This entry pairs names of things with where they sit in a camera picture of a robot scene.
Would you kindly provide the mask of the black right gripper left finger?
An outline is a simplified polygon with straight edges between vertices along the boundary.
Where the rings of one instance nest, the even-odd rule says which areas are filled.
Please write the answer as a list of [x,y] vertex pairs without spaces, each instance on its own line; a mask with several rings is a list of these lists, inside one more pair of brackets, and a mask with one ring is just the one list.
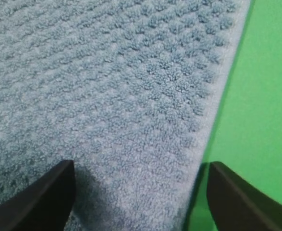
[[74,162],[63,160],[0,205],[0,231],[62,231],[75,198]]

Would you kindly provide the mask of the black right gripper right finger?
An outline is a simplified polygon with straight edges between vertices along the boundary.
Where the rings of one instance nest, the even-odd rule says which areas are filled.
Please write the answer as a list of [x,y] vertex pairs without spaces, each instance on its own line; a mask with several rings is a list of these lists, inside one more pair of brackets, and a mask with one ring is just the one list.
[[282,231],[282,205],[222,162],[211,162],[207,201],[220,231]]

